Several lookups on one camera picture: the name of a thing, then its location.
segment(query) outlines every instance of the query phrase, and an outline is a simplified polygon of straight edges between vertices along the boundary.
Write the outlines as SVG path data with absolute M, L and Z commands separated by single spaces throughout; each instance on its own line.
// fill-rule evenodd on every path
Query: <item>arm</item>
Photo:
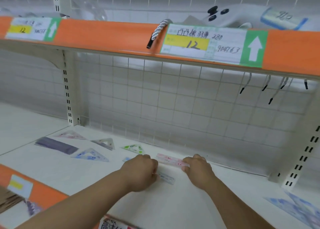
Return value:
M 274 229 L 215 176 L 205 158 L 195 154 L 183 161 L 190 167 L 184 166 L 182 170 L 196 187 L 210 196 L 227 229 Z
M 117 170 L 84 190 L 32 217 L 16 229 L 92 229 L 108 210 L 129 192 L 153 184 L 158 161 L 137 155 Z

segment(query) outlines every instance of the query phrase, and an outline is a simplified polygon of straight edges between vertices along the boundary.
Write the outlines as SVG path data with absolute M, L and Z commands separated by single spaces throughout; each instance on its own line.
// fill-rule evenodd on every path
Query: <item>purple object on lower shelf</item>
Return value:
M 78 150 L 75 146 L 51 139 L 49 137 L 41 137 L 36 142 L 35 145 L 44 146 L 53 150 L 63 152 L 65 154 L 71 155 Z

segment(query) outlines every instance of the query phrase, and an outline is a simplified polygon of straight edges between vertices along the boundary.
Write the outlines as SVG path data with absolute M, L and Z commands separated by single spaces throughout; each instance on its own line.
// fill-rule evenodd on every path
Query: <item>black button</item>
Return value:
M 221 13 L 221 14 L 226 14 L 226 13 L 228 13 L 228 12 L 229 12 L 229 9 L 226 8 L 226 9 L 222 10 L 220 13 Z
M 213 20 L 215 20 L 216 18 L 217 18 L 216 15 L 212 15 L 212 16 L 209 17 L 209 21 L 213 21 Z
M 208 14 L 213 15 L 215 13 L 218 13 L 217 9 L 218 9 L 218 6 L 214 6 L 214 7 L 210 8 L 208 10 Z

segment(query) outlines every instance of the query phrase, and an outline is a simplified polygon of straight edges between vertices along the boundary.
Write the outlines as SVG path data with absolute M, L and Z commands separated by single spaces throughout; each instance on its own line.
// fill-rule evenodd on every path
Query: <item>white arrow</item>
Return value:
M 257 36 L 248 47 L 250 48 L 249 61 L 257 61 L 259 49 L 263 48 L 259 37 Z
M 54 24 L 50 27 L 50 33 L 48 35 L 49 38 L 52 38 L 54 31 L 57 29 L 57 22 L 54 22 Z

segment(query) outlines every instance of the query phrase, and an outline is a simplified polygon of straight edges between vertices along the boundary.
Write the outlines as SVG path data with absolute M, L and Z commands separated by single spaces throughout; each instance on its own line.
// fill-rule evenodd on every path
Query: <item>hand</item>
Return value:
M 193 157 L 186 157 L 183 162 L 190 165 L 190 167 L 183 166 L 181 169 L 184 171 L 191 183 L 199 189 L 206 190 L 212 180 L 217 177 L 212 171 L 211 165 L 207 163 L 204 157 L 195 154 Z
M 137 155 L 135 158 L 126 161 L 120 168 L 129 191 L 139 192 L 147 189 L 153 184 L 158 175 L 158 161 L 151 159 L 149 155 Z

